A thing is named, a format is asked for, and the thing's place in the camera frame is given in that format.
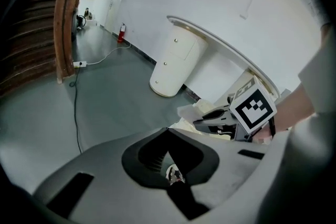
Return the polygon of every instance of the wooden railing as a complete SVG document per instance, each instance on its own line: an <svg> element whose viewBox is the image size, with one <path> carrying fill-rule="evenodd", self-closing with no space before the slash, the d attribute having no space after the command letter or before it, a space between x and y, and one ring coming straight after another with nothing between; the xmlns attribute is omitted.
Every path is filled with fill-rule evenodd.
<svg viewBox="0 0 336 224"><path fill-rule="evenodd" d="M54 16L54 41L56 51L57 79L62 82L63 78L75 73L72 63L71 27L73 11L79 0L56 0Z"/></svg>

